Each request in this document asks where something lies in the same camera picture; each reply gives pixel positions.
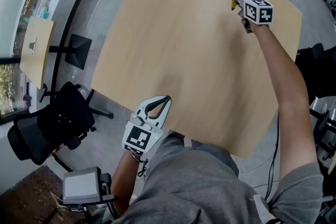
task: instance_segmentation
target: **table top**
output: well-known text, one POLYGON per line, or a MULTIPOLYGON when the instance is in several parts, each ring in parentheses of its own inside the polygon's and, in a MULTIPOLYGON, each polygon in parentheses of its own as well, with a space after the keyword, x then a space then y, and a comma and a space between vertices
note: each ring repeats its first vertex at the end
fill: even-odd
MULTIPOLYGON (((170 95, 167 128, 250 156, 278 104, 257 39, 230 1, 124 0, 91 87, 131 110, 170 95)), ((295 59, 301 13, 288 0, 269 1, 270 28, 295 59)))
POLYGON ((44 83, 47 55, 52 41, 55 23, 31 17, 23 43, 20 68, 34 86, 41 89, 44 83))

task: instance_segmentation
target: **gray t-shirt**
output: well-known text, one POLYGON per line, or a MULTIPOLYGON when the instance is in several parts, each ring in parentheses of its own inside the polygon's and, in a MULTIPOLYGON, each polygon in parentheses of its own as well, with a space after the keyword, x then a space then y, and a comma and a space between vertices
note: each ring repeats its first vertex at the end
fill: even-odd
POLYGON ((148 172, 142 194, 113 223, 314 223, 322 181, 318 164, 299 167, 266 203, 211 154, 182 152, 148 172))

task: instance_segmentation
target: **person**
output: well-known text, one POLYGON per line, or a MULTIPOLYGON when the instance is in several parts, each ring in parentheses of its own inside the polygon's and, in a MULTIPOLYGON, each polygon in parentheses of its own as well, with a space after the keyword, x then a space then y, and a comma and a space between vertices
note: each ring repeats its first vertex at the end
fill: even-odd
POLYGON ((314 223, 323 177, 311 132, 303 77, 272 31, 251 23, 265 56, 279 104, 280 181, 269 202, 238 179, 228 151, 183 136, 163 139, 141 195, 129 206, 139 162, 125 152, 111 193, 120 218, 113 223, 314 223))

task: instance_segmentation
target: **gray floor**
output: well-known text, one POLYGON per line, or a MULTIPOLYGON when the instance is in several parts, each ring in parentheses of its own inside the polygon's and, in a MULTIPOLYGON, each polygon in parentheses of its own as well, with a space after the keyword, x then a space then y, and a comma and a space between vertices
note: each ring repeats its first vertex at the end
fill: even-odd
MULTIPOLYGON (((90 52, 84 70, 62 61, 57 78, 58 89, 66 81, 72 81, 83 85, 81 92, 84 96, 87 96, 100 50, 121 3, 122 0, 81 1, 72 22, 69 36, 73 33, 92 39, 90 52)), ((323 0, 292 0, 292 3, 302 11, 299 48, 311 47, 318 42, 321 42, 325 49, 333 47, 336 40, 335 28, 323 0)), ((325 102, 330 106, 333 99, 319 100, 316 109, 321 111, 325 102)), ((63 147, 60 150, 60 157, 74 169, 98 166, 102 172, 108 172, 112 175, 123 153, 121 140, 130 111, 99 93, 94 94, 90 105, 96 109, 113 112, 115 118, 111 120, 95 116, 97 131, 89 133, 82 144, 73 151, 63 147)), ((239 178, 252 187, 267 184, 268 170, 275 149, 276 129, 275 117, 251 158, 242 160, 234 157, 240 170, 239 178)), ((149 158, 154 151, 155 149, 148 153, 149 158)), ((278 180, 279 154, 275 167, 274 180, 278 180)), ((134 193, 138 195, 142 187, 143 181, 137 181, 134 193)), ((262 195, 265 195, 266 189, 267 186, 256 188, 262 195)))

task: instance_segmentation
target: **forearm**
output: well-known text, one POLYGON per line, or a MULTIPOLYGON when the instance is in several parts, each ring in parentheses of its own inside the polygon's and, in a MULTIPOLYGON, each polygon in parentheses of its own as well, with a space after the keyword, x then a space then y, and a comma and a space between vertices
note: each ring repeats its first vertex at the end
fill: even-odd
POLYGON ((133 159, 130 152, 125 151, 113 175, 111 184, 111 193, 117 196, 113 204, 120 215, 122 215, 129 206, 138 168, 139 162, 133 159))
POLYGON ((266 26, 254 26, 279 103, 280 178, 317 161, 306 84, 296 64, 266 26))

